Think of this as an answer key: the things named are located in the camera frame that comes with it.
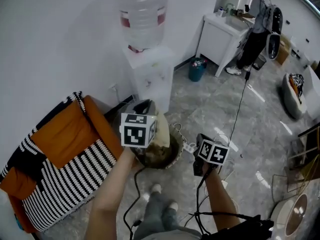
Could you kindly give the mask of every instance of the blue trash can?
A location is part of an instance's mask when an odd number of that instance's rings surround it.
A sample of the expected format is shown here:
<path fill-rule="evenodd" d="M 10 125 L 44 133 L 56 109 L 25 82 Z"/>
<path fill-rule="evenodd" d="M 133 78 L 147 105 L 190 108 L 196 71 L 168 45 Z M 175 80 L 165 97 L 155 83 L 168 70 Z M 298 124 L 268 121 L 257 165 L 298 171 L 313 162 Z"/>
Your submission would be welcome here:
<path fill-rule="evenodd" d="M 193 58 L 189 65 L 189 79 L 192 82 L 198 82 L 207 68 L 207 63 L 204 63 L 200 66 L 193 66 L 192 64 L 197 60 L 200 60 L 200 58 Z"/>

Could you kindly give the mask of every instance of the sink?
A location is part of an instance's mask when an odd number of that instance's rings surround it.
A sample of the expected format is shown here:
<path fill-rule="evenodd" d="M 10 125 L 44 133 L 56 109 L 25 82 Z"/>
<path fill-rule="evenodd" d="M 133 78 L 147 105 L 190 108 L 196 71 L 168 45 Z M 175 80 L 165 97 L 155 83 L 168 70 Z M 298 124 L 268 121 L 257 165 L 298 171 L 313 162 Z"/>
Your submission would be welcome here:
<path fill-rule="evenodd" d="M 227 16 L 225 23 L 240 32 L 249 29 L 253 25 L 251 22 L 245 19 L 241 20 L 235 16 Z"/>

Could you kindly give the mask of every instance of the person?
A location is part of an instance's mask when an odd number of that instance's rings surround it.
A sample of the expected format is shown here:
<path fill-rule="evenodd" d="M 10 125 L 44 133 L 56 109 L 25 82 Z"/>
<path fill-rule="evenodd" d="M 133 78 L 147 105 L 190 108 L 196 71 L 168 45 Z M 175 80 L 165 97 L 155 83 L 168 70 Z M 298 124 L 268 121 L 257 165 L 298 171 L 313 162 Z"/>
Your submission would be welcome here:
<path fill-rule="evenodd" d="M 124 194 L 126 180 L 129 176 L 135 155 L 130 148 L 125 148 L 108 177 L 99 188 L 93 200 L 89 222 L 85 233 L 86 240 L 116 240 L 116 216 Z M 203 171 L 209 165 L 205 162 Z M 222 185 L 214 169 L 205 180 L 211 210 L 236 214 L 236 208 Z M 155 184 L 146 206 L 144 219 L 134 233 L 133 240 L 198 240 L 202 235 L 193 229 L 179 226 L 177 222 L 178 204 L 166 206 L 166 198 L 161 194 L 161 186 Z M 240 223 L 234 216 L 213 216 L 218 231 L 232 228 Z"/>
<path fill-rule="evenodd" d="M 266 29 L 266 17 L 268 17 L 266 10 L 270 5 L 270 0 L 252 0 L 249 12 L 238 14 L 240 18 L 255 18 L 255 22 L 243 48 L 242 57 L 237 61 L 236 66 L 225 69 L 228 73 L 241 75 L 241 70 L 248 71 L 249 66 L 255 62 L 259 54 L 266 47 L 267 37 L 270 34 Z"/>

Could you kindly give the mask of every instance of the sneaker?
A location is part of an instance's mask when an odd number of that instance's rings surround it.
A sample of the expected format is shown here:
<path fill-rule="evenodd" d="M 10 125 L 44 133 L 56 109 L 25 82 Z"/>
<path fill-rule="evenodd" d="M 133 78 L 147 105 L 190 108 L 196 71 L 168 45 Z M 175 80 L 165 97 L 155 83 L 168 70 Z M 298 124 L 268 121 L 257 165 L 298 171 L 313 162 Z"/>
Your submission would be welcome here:
<path fill-rule="evenodd" d="M 172 203 L 170 203 L 168 208 L 174 209 L 175 211 L 178 211 L 179 206 L 178 206 L 178 204 L 176 202 L 172 202 Z"/>
<path fill-rule="evenodd" d="M 154 192 L 158 192 L 161 194 L 161 186 L 160 184 L 154 184 L 151 188 L 151 194 Z"/>
<path fill-rule="evenodd" d="M 231 75 L 241 75 L 241 69 L 237 68 L 236 66 L 227 67 L 225 71 Z"/>

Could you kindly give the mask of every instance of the tiled floor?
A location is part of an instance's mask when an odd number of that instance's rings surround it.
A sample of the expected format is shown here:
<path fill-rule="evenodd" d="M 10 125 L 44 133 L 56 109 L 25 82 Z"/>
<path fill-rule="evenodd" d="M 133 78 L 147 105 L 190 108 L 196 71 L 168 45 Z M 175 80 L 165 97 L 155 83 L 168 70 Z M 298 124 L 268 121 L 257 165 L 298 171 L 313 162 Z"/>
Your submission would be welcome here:
<path fill-rule="evenodd" d="M 241 214 L 260 214 L 263 219 L 267 219 L 275 205 L 274 201 L 278 202 L 288 197 L 287 180 L 275 176 L 272 185 L 273 175 L 285 175 L 284 166 L 290 141 L 313 125 L 307 114 L 298 121 L 291 119 L 281 102 L 279 86 L 282 78 L 285 72 L 302 72 L 297 64 L 294 58 L 287 60 L 281 68 L 273 62 L 267 62 L 262 70 L 252 70 L 245 88 L 230 145 L 232 149 L 228 159 L 231 162 L 226 162 L 220 173 L 221 178 L 225 179 L 234 170 L 227 179 L 226 190 L 237 203 Z M 244 74 L 235 76 L 223 72 L 216 78 L 216 69 L 214 64 L 210 64 L 202 79 L 196 83 L 188 79 L 187 66 L 174 74 L 167 119 L 170 123 L 182 124 L 181 132 L 190 143 L 195 142 L 198 133 L 216 137 L 217 141 L 223 142 L 223 138 L 226 137 L 218 133 L 224 133 L 229 137 L 233 129 L 245 85 Z M 196 188 L 200 178 L 193 176 L 193 161 L 193 156 L 184 152 L 173 167 L 165 171 L 147 169 L 138 176 L 142 193 L 147 193 L 148 188 L 157 182 L 162 185 L 163 192 L 169 198 L 178 202 L 178 219 L 181 225 L 189 218 L 188 213 L 192 213 L 196 208 Z M 306 192 L 309 206 L 294 239 L 300 240 L 307 235 L 320 207 L 317 180 L 309 184 Z M 117 216 L 118 239 L 129 239 L 129 231 L 123 223 L 123 214 L 136 197 L 132 172 Z M 141 198 L 131 210 L 127 217 L 130 225 L 143 215 L 145 205 L 146 200 Z M 90 202 L 85 204 L 63 221 L 41 233 L 41 238 L 82 239 L 90 207 Z M 208 199 L 200 210 L 210 211 Z M 207 216 L 202 220 L 211 232 L 216 230 L 211 217 Z M 194 219 L 188 223 L 188 227 L 198 230 Z"/>

